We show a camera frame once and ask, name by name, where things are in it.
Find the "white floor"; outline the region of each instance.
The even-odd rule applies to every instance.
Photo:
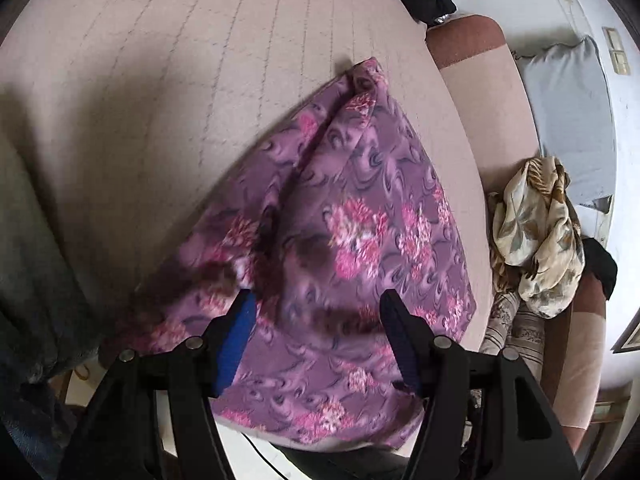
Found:
[[[495,19],[507,38],[508,44],[512,50],[516,50],[519,54],[533,54],[540,48],[550,46],[557,42],[575,43],[577,38],[584,34],[591,34],[596,38],[598,45],[602,43],[604,37],[601,37],[601,26],[615,26],[620,32],[622,24],[617,19],[615,13],[607,7],[602,11],[602,0],[453,0],[459,7],[461,12],[484,14]],[[623,35],[625,46],[628,45],[629,38]],[[632,72],[640,67],[640,54],[633,51],[633,57],[629,59]],[[616,293],[609,303],[609,312],[607,322],[607,344],[615,341],[615,334],[619,334],[630,318],[635,313],[639,304],[637,298],[640,297],[640,282],[637,276],[640,275],[640,267],[634,259],[636,251],[635,245],[640,246],[640,242],[632,241],[634,232],[634,222],[636,218],[640,218],[640,204],[633,200],[632,189],[640,189],[639,172],[633,172],[634,162],[633,153],[639,153],[640,145],[638,145],[637,129],[640,128],[640,110],[628,109],[628,102],[640,102],[640,82],[638,75],[631,78],[621,80],[612,74],[612,70],[607,71],[607,78],[611,87],[612,95],[620,97],[615,101],[614,114],[616,115],[616,130],[621,140],[618,143],[619,153],[625,152],[622,156],[623,164],[622,174],[619,176],[620,185],[616,189],[616,209],[619,214],[613,216],[611,225],[611,237],[609,241],[609,250],[613,253],[620,266],[620,274]],[[584,218],[586,231],[596,231],[597,219]],[[627,377],[629,374],[640,373],[640,352],[638,358],[634,358],[634,354],[624,354],[627,357],[608,356],[607,368],[605,370],[604,381],[614,383],[620,380],[620,377]],[[100,371],[91,365],[92,377],[89,381],[80,381],[74,376],[69,387],[68,401],[78,404],[88,402],[92,391],[101,378]],[[170,432],[170,428],[166,421],[161,422],[163,433]],[[264,462],[258,457],[253,449],[244,440],[241,434],[221,427],[220,435],[225,444],[230,463],[237,478],[264,478],[277,479],[276,475]],[[269,444],[254,440],[258,448],[263,452],[265,457],[276,466],[284,476],[291,479],[305,479],[300,471],[292,466],[284,456],[271,447]],[[405,448],[405,452],[410,451],[410,446]]]

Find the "person's leg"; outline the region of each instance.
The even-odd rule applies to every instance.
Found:
[[[399,480],[409,460],[374,447],[336,453],[275,447],[312,480]]]

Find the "gray pillow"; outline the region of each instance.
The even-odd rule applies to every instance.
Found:
[[[560,159],[574,204],[592,205],[616,185],[616,141],[607,82],[595,41],[557,44],[516,59],[538,131],[540,152]]]

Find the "metal screw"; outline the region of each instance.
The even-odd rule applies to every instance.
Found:
[[[184,345],[189,350],[195,350],[197,348],[200,348],[203,343],[204,341],[202,340],[202,338],[195,335],[193,337],[188,338],[187,341],[184,342]]]
[[[123,363],[128,363],[129,361],[133,360],[135,356],[136,353],[131,348],[127,348],[126,350],[120,352],[118,359],[120,359]]]
[[[446,350],[447,348],[451,348],[451,339],[445,335],[439,335],[433,340],[433,344],[442,350]]]
[[[515,348],[505,348],[502,351],[502,357],[507,359],[507,361],[517,361],[520,354],[518,354],[518,351]]]

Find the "sofa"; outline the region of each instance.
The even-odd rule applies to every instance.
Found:
[[[82,290],[117,315],[233,163],[306,95],[376,56],[456,219],[477,303],[462,345],[476,350],[493,299],[485,193],[537,153],[536,131],[495,22],[453,20],[428,48],[424,37],[399,0],[31,0],[0,47],[0,120]],[[549,394],[579,430],[599,378],[596,336],[593,364],[569,364],[585,310],[604,323],[574,306],[561,349],[550,328],[545,350],[558,392],[583,384],[567,416],[567,398]]]

